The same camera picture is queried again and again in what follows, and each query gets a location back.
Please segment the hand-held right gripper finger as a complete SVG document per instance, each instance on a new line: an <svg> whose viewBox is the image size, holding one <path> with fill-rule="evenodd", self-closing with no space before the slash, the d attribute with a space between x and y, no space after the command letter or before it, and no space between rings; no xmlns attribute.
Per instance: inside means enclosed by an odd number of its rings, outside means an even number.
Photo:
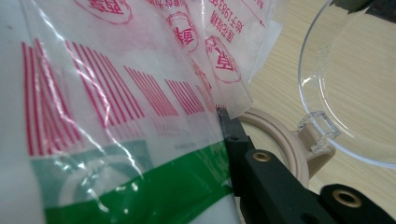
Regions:
<svg viewBox="0 0 396 224"><path fill-rule="evenodd" d="M254 147L239 118L217 109L229 158L234 195L247 224L336 224L283 160Z"/></svg>

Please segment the clear jar with beige rim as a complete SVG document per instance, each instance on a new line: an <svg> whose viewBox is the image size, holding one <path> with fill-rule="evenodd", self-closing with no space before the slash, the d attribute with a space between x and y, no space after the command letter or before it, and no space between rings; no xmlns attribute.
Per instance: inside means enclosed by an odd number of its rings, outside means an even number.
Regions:
<svg viewBox="0 0 396 224"><path fill-rule="evenodd" d="M299 131L291 131L278 119L257 108L250 108L239 119L275 140L286 167L306 188L309 180L335 155L336 149L332 146L313 149L320 136L311 122L304 124Z"/></svg>

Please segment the clear round hinged lid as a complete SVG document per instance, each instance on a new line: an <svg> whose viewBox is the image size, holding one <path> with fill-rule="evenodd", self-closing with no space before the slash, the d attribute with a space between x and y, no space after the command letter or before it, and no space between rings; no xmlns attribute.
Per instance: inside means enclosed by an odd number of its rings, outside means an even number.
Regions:
<svg viewBox="0 0 396 224"><path fill-rule="evenodd" d="M327 144L396 170L396 0L326 0L304 38L298 79Z"/></svg>

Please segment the pink white plastic bag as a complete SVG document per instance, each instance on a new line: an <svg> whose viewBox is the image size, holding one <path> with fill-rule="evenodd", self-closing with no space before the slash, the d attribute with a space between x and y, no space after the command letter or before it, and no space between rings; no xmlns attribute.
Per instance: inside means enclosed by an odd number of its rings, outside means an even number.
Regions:
<svg viewBox="0 0 396 224"><path fill-rule="evenodd" d="M280 0L0 0L0 224L239 224L238 117Z"/></svg>

